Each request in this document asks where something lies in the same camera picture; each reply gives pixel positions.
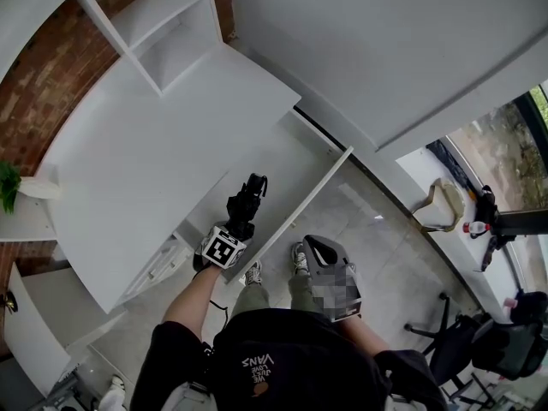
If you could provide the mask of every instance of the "white door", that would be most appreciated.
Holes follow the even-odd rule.
[[[34,306],[15,264],[11,267],[8,288],[18,310],[11,313],[5,308],[4,339],[36,388],[47,396],[70,362],[70,356]]]

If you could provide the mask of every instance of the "person's arm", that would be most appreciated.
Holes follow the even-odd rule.
[[[377,335],[371,327],[366,325],[357,315],[339,322],[341,331],[346,338],[352,341],[359,349],[369,354],[371,357],[380,352],[390,350],[389,345]]]
[[[218,266],[211,265],[196,275],[168,307],[164,322],[173,321],[184,325],[201,341],[209,300],[222,271]]]
[[[168,307],[162,324],[152,333],[131,411],[159,410],[175,388],[203,375],[202,326],[221,271],[215,265],[204,269]]]
[[[381,372],[390,372],[392,394],[445,411],[447,404],[425,357],[414,350],[390,350],[390,346],[357,315],[339,322],[343,335],[369,354]]]

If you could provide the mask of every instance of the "bottle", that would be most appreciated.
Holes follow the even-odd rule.
[[[491,225],[488,223],[482,223],[481,221],[474,221],[472,223],[464,223],[462,225],[462,231],[470,233],[471,235],[480,235],[484,231],[491,229]]]

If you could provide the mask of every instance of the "tiled floor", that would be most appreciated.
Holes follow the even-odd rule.
[[[270,293],[273,307],[289,307],[289,247],[306,234],[323,235],[345,246],[366,290],[363,319],[392,348],[423,349],[428,344],[430,340],[404,331],[403,325],[409,321],[435,330],[443,307],[438,299],[442,291],[447,292],[463,312],[476,309],[468,293],[428,242],[350,162],[263,257],[263,285]],[[96,363],[105,366],[107,360],[130,385],[134,384],[152,329],[193,274],[191,265],[185,264],[172,278],[126,303],[125,318],[93,344],[92,356],[102,359]],[[231,310],[240,290],[239,283],[227,287],[219,281],[213,300]],[[205,341],[212,342],[223,322],[224,314],[210,307],[203,332]],[[108,384],[103,381],[102,385],[106,389]]]

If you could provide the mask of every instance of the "white marker cube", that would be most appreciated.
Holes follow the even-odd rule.
[[[224,269],[234,266],[245,249],[245,243],[217,226],[202,241],[202,256]]]

